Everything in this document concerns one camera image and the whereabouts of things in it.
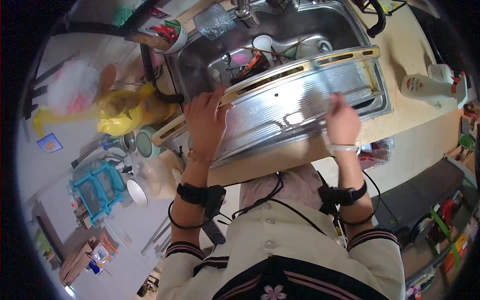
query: hand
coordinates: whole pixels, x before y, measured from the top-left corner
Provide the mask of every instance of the hand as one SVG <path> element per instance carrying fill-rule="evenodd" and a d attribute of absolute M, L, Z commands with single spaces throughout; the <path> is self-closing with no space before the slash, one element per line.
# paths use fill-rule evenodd
<path fill-rule="evenodd" d="M 227 128 L 227 112 L 234 107 L 218 107 L 224 91 L 225 87 L 219 87 L 213 93 L 201 93 L 184 108 L 192 150 L 205 159 L 215 157 Z"/>
<path fill-rule="evenodd" d="M 342 94 L 330 95 L 331 107 L 325 114 L 330 143 L 355 145 L 360 131 L 360 118 L 354 108 L 345 102 Z"/>

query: bottle label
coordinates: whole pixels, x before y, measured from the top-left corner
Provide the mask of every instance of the bottle label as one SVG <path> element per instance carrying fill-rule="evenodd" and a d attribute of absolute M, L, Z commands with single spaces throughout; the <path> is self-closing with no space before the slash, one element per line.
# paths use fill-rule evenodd
<path fill-rule="evenodd" d="M 417 77 L 412 77 L 407 80 L 407 89 L 409 89 L 411 92 L 418 92 L 423 88 L 423 82 L 417 78 Z"/>

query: white bangle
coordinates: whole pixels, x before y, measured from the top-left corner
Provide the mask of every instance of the white bangle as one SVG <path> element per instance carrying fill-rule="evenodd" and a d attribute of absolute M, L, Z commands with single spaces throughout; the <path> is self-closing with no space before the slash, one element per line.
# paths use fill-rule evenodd
<path fill-rule="evenodd" d="M 330 152 L 336 152 L 336 151 L 357 152 L 358 149 L 359 147 L 354 145 L 335 145 L 335 144 L 330 145 Z"/>

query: white spray bottle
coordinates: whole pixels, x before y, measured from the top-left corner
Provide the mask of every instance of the white spray bottle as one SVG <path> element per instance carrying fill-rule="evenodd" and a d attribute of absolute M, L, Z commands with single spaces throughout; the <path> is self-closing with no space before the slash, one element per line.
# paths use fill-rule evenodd
<path fill-rule="evenodd" d="M 400 92 L 408 98 L 422 100 L 435 108 L 455 101 L 457 108 L 461 109 L 468 100 L 467 79 L 461 72 L 460 78 L 453 78 L 456 84 L 438 82 L 421 74 L 407 75 L 402 80 Z"/>

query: white button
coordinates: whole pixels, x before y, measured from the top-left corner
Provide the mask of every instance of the white button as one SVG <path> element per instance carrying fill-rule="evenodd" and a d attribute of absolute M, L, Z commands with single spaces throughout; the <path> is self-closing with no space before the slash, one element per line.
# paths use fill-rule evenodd
<path fill-rule="evenodd" d="M 274 241 L 268 240 L 268 241 L 265 242 L 265 248 L 275 249 L 275 248 L 276 248 L 276 244 L 275 244 Z"/>

